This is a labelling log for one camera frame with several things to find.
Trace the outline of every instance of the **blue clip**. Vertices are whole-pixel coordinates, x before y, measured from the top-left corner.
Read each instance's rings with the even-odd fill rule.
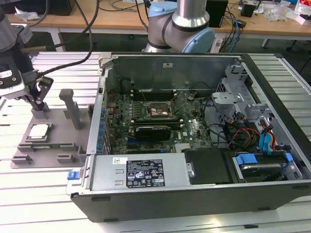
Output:
[[[268,154],[271,154],[271,151],[269,151],[270,139],[271,139],[270,134],[267,134],[264,140],[264,144],[263,144],[263,151],[267,152]]]
[[[262,133],[259,138],[259,149],[263,150],[264,152],[267,152],[268,154],[271,154],[271,151],[269,151],[270,140],[271,140],[270,134]]]
[[[80,179],[80,172],[79,171],[70,171],[68,172],[67,180],[78,180]]]
[[[292,157],[292,155],[291,155],[290,153],[286,153],[285,156],[286,156],[288,162],[291,162],[291,161],[294,160],[293,157]]]
[[[254,154],[239,154],[236,157],[238,164],[257,164],[257,159]]]

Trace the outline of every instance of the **blue latch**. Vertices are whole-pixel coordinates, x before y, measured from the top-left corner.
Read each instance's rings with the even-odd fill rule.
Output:
[[[254,154],[239,154],[236,159],[239,165],[258,163]]]
[[[80,179],[80,172],[79,171],[70,171],[68,172],[67,180],[78,180]]]
[[[291,161],[294,160],[293,157],[292,157],[292,155],[291,155],[290,153],[286,153],[285,156],[286,156],[288,162],[291,162]]]

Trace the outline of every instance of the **barcode sticker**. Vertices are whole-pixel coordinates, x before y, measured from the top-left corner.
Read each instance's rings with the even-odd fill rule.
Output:
[[[127,157],[113,157],[112,164],[126,164]]]

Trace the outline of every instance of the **white label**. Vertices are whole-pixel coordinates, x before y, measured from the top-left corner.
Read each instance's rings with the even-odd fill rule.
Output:
[[[49,146],[32,147],[33,149],[51,149]]]
[[[126,164],[127,157],[113,157],[112,164]]]
[[[154,179],[152,181],[153,183],[159,183],[159,182],[164,182],[164,179]]]
[[[4,71],[4,72],[0,72],[0,79],[11,77],[12,74],[13,73],[10,70]]]
[[[163,63],[163,68],[172,68],[173,63]]]

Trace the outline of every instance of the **sticker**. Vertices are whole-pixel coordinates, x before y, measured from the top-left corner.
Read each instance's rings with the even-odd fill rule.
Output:
[[[0,79],[11,77],[12,75],[13,75],[13,73],[10,70],[3,71],[3,72],[0,72]]]
[[[172,68],[173,63],[163,63],[163,68]]]
[[[128,188],[165,186],[162,159],[127,161],[126,174]]]
[[[126,164],[127,157],[113,157],[112,164]]]
[[[37,147],[32,147],[32,149],[51,149],[49,146],[37,146]]]

